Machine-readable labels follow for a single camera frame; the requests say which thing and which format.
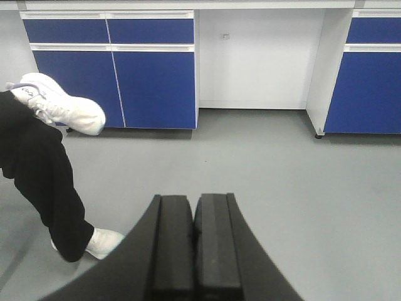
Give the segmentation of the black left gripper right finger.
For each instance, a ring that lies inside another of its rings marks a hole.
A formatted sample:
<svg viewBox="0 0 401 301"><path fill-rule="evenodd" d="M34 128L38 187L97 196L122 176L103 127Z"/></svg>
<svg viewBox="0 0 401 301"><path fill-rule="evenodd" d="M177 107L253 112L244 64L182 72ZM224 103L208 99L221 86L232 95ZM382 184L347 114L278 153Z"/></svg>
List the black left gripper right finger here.
<svg viewBox="0 0 401 301"><path fill-rule="evenodd" d="M194 218L199 300L301 300L255 237L233 193L202 194Z"/></svg>

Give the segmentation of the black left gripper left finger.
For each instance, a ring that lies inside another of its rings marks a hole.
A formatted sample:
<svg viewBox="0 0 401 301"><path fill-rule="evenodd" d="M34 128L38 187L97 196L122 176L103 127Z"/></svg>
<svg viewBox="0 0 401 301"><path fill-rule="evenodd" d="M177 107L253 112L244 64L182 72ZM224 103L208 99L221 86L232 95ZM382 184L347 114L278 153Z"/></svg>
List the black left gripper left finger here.
<svg viewBox="0 0 401 301"><path fill-rule="evenodd" d="M192 300L192 211L185 196L154 196L123 241L45 300Z"/></svg>

